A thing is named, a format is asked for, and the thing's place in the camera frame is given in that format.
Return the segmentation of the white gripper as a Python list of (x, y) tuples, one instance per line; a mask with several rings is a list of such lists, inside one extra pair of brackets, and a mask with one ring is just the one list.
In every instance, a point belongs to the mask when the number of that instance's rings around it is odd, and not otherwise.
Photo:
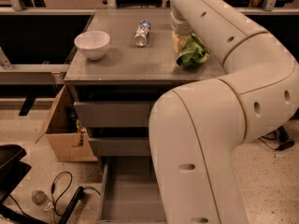
[(180, 12), (171, 6), (171, 27), (173, 29), (172, 40), (174, 51), (179, 54), (187, 42), (187, 36), (193, 32), (193, 28), (188, 24)]

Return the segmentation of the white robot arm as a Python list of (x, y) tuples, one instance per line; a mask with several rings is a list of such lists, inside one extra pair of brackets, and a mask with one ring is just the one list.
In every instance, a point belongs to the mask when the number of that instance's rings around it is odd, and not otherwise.
[(266, 29), (222, 0), (170, 0), (221, 64), (222, 77), (165, 93), (149, 144), (168, 224), (248, 224), (233, 149), (299, 107), (299, 64)]

